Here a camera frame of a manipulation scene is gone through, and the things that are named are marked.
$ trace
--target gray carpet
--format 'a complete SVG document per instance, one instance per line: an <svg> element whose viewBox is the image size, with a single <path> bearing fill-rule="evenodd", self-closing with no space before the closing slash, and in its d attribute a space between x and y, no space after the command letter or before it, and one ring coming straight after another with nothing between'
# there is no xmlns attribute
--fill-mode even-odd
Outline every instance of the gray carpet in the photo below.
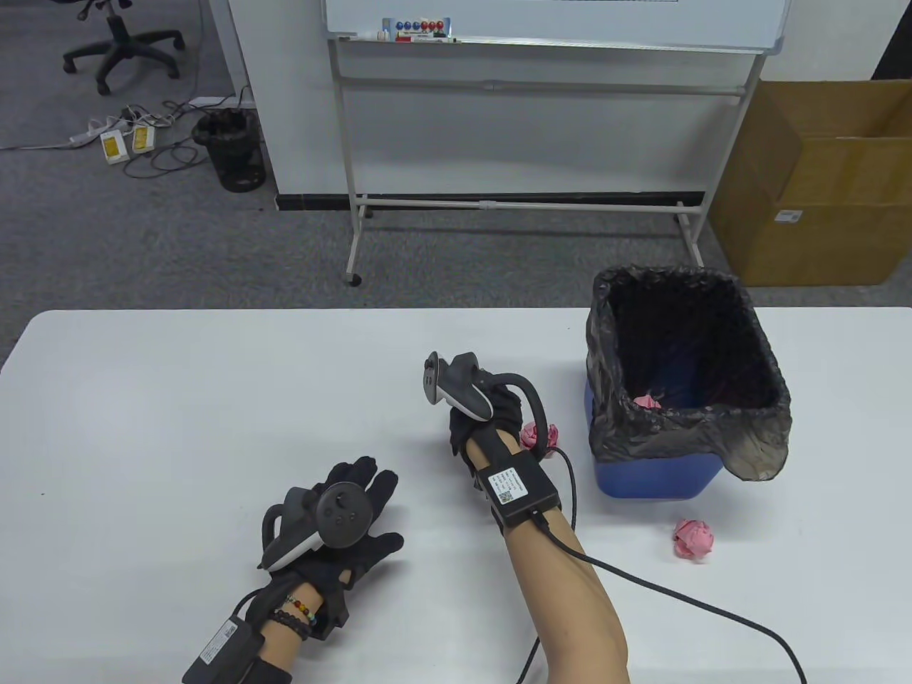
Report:
<svg viewBox="0 0 912 684"><path fill-rule="evenodd" d="M189 49L179 56L179 81L142 60L121 64L110 98L95 92L93 58L77 75L61 69L63 52L106 37L101 16L80 24L74 7L0 0L0 147L65 141L89 117L124 104L161 110L161 100L191 95L195 0L138 0L125 13L136 31L179 28ZM228 94L208 7L204 16L198 94ZM268 183L230 194L208 164L134 181L109 167L98 146L0 152L0 161L0 363L48 309L587 306L602 268L688 261L667 217L378 212L369 225L380 230L367 234L358 267L364 284L352 289L341 278L347 216L277 212ZM707 265L728 268L711 234L702 247ZM910 306L912 260L878 287L751 293L759 306Z"/></svg>

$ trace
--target cardboard box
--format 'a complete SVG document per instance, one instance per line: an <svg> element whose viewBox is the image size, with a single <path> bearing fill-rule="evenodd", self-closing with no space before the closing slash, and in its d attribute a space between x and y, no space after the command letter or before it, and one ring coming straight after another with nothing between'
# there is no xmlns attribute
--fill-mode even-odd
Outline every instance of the cardboard box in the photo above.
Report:
<svg viewBox="0 0 912 684"><path fill-rule="evenodd" d="M710 222L746 285L882 283L912 247L912 83L761 83Z"/></svg>

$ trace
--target hand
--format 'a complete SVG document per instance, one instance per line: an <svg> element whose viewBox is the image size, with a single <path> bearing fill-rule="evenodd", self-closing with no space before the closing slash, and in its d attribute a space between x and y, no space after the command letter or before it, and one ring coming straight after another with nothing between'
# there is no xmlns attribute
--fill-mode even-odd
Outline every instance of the hand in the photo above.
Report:
<svg viewBox="0 0 912 684"><path fill-rule="evenodd" d="M351 463L337 464L326 477L326 482L316 485L314 490L321 493L326 487L337 482L353 482L359 485L364 488L370 499L370 505L374 511L371 522L373 524L383 513L383 509L399 483L399 476L393 471L383 471L375 478L376 473L377 462L369 456L363 456L355 461L354 465ZM334 583L349 590L374 565L388 555L396 553L403 544L402 535L394 532L381 534L379 537L366 534L360 541L348 548L331 549L328 546L321 546L315 551L309 551L294 561L290 567L308 581L311 576L326 575L332 577ZM346 582L342 582L339 577L347 570L350 572L350 577ZM316 584L315 586L320 594L326 597L323 587Z"/></svg>
<svg viewBox="0 0 912 684"><path fill-rule="evenodd" d="M472 435L490 428L492 423L512 453L521 451L519 432L523 428L523 403L503 385L494 386L488 393L488 399L494 408L494 417L485 423L469 418L458 409L450 411L450 444L453 455L459 453L462 456L472 475L486 467L490 461L490 458L484 456L482 448L472 441Z"/></svg>
<svg viewBox="0 0 912 684"><path fill-rule="evenodd" d="M368 456L354 464L338 463L326 481L314 485L312 491L319 495L337 482L353 482L363 487L373 509L373 524L383 513L399 483L395 472L383 471L375 478L376 473L377 462ZM288 567L272 574L270 584L251 602L246 621L255 627L261 626L271 612L285 602L288 594L301 585L309 585L322 599L316 611L317 622L312 636L325 639L335 627L342 627L348 619L343 590L351 589L374 565L402 548L403 543L401 534L387 533L379 537L368 534L345 549L321 546L308 551Z"/></svg>

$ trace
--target whiteboard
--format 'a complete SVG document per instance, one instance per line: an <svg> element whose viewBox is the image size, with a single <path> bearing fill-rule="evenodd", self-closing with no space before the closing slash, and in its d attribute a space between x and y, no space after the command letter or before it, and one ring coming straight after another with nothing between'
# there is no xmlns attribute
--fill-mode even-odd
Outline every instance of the whiteboard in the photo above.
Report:
<svg viewBox="0 0 912 684"><path fill-rule="evenodd" d="M469 42L778 52L791 0L324 0L331 35L452 20Z"/></svg>

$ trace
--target chair base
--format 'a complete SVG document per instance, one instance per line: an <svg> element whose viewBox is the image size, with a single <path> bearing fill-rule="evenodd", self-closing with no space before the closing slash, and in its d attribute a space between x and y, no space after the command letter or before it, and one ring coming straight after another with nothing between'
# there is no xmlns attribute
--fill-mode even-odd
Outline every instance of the chair base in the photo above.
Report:
<svg viewBox="0 0 912 684"><path fill-rule="evenodd" d="M183 50L187 46L183 42L183 35L180 31L149 31L131 36L127 32L127 27L120 16L109 16L108 26L111 29L111 40L102 40L98 43L92 43L70 50L63 56L63 70L68 74L76 73L75 59L79 57L89 57L92 55L104 55L101 66L95 73L95 81L98 83L98 93L100 95L109 95L108 74L117 64L124 59L133 59L134 57L146 57L156 62L161 62L168 68L169 78L180 78L181 72L177 68L177 62L174 57L162 52L152 43L158 43L161 40L172 40L175 50Z"/></svg>

